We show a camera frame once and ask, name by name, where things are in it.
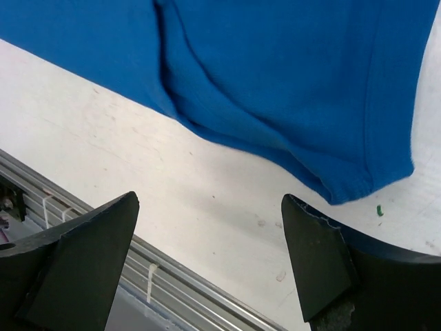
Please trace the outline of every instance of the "white table surface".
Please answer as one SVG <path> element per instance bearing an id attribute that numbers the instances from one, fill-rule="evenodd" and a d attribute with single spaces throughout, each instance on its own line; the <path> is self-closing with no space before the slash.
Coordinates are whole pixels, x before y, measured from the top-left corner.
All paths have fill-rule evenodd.
<path id="1" fill-rule="evenodd" d="M 134 190 L 138 236 L 288 330 L 309 330 L 281 226 L 285 193 L 383 241 L 441 255 L 440 27 L 438 15 L 418 84 L 416 171 L 357 202 L 331 207 L 277 165 L 4 41 L 0 148 L 94 207 Z"/>

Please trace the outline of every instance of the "blue sweatshirt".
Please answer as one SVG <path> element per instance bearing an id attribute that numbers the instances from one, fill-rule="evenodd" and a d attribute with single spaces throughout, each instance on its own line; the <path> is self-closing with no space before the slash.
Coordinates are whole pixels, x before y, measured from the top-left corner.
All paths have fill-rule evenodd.
<path id="1" fill-rule="evenodd" d="M 339 204 L 413 171 L 438 2 L 1 0 L 0 38 Z"/>

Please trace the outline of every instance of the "white cable tie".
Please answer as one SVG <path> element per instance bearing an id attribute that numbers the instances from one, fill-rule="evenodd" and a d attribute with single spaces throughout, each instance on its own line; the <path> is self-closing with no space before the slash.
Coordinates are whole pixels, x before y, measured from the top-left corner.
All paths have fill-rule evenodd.
<path id="1" fill-rule="evenodd" d="M 53 197 L 54 197 L 53 195 L 48 195 L 47 197 L 43 198 L 43 214 L 44 214 L 44 221 L 46 222 L 46 229 L 49 228 L 49 218 L 48 218 L 48 209 L 46 208 L 46 201 Z"/>
<path id="2" fill-rule="evenodd" d="M 64 222 L 66 222 L 66 214 L 72 210 L 72 207 L 69 207 L 68 209 L 66 209 L 63 214 L 61 214 L 61 220 Z"/>
<path id="3" fill-rule="evenodd" d="M 153 285 L 153 274 L 158 269 L 156 264 L 150 264 L 149 266 L 149 277 L 147 279 L 147 303 L 150 303 L 152 300 L 152 285 Z"/>

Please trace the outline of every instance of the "green thread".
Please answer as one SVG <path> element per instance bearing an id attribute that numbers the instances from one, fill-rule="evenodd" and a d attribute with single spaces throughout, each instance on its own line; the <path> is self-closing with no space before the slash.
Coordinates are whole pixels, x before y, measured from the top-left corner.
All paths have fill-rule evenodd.
<path id="1" fill-rule="evenodd" d="M 381 205 L 377 205 L 377 215 L 379 217 L 384 215 L 384 212 L 381 210 Z"/>

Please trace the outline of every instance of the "metal track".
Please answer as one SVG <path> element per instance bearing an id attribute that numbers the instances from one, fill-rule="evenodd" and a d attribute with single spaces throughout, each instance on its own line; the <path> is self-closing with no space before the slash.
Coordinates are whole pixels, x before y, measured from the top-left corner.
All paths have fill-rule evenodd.
<path id="1" fill-rule="evenodd" d="M 27 223 L 33 231 L 78 217 L 93 208 L 0 150 L 0 176 L 25 191 Z M 147 303 L 151 265 L 152 291 Z M 184 330 L 284 331 L 235 298 L 188 270 L 136 235 L 120 286 Z"/>

